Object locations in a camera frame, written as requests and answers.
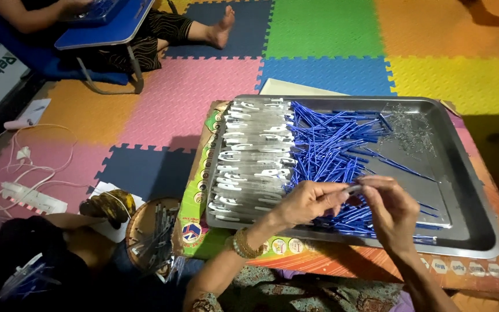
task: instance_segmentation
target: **green foam tile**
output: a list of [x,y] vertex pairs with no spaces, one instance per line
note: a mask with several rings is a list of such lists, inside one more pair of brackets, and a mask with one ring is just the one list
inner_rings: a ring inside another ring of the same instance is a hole
[[269,57],[383,55],[373,0],[275,0]]

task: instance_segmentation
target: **power strip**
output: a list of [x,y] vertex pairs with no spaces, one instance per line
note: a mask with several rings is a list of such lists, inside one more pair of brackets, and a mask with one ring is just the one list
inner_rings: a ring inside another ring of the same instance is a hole
[[1,183],[3,188],[1,196],[11,202],[20,201],[17,203],[19,206],[25,206],[26,209],[30,209],[37,214],[52,214],[52,213],[64,213],[66,212],[67,203],[55,199],[51,196],[40,193],[36,190],[31,190],[29,192],[29,187],[24,185],[14,183],[14,182],[3,182]]

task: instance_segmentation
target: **white paper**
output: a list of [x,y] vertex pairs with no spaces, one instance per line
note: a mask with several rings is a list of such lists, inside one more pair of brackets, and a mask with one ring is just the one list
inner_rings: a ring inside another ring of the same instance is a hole
[[[101,195],[101,193],[103,192],[110,192],[115,189],[119,188],[111,183],[105,183],[100,181],[98,185],[96,185],[95,190],[93,191],[93,193],[90,195],[89,198],[92,198],[93,196],[96,195]],[[142,200],[140,196],[132,194],[132,197],[134,198],[134,204],[136,206],[136,210],[140,209],[140,207],[142,207],[142,205],[145,202]],[[94,224],[92,225],[92,228],[96,230],[99,234],[109,238],[115,243],[120,243],[124,239],[124,237],[126,237],[126,228],[128,227],[129,221],[122,223],[120,229],[118,230],[115,230],[109,222]]]
[[27,122],[30,119],[32,124],[38,124],[50,102],[51,99],[33,100],[17,120]]
[[317,89],[272,78],[267,79],[259,94],[270,96],[348,96],[348,94]]

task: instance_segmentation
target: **bangle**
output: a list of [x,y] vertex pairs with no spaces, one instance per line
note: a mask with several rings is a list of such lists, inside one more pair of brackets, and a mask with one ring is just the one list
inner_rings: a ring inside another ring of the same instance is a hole
[[265,249],[264,245],[259,246],[257,250],[252,249],[247,243],[246,231],[248,228],[242,228],[236,231],[234,239],[232,240],[232,245],[234,250],[238,255],[244,259],[255,259],[263,254]]

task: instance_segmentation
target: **stainless steel tray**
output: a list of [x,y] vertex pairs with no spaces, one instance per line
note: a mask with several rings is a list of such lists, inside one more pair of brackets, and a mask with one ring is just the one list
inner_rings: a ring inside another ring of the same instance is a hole
[[[318,112],[384,110],[387,104],[401,104],[408,113],[422,114],[431,128],[429,137],[434,153],[420,153],[411,157],[401,150],[397,140],[375,147],[389,159],[441,183],[422,179],[378,160],[371,160],[367,167],[380,175],[395,177],[415,199],[440,209],[440,211],[432,211],[438,214],[439,218],[420,214],[420,223],[439,225],[444,229],[440,231],[417,229],[418,234],[437,237],[436,245],[416,244],[419,252],[481,259],[493,258],[499,254],[499,227],[496,216],[486,200],[482,182],[475,174],[450,117],[439,102],[429,98],[404,96],[274,96],[273,98],[280,97],[297,101]],[[258,95],[236,97],[237,100],[248,102],[267,101],[270,98],[271,96]],[[224,131],[223,125],[217,137],[217,146],[223,146]],[[209,181],[214,181],[217,157],[218,153],[215,153],[210,167]],[[208,202],[211,201],[209,196],[211,192],[208,194]],[[206,218],[211,227],[239,229],[246,226],[244,223],[218,220],[207,210]],[[376,239],[342,235],[321,229],[315,230],[306,226],[297,226],[280,235],[381,247]]]

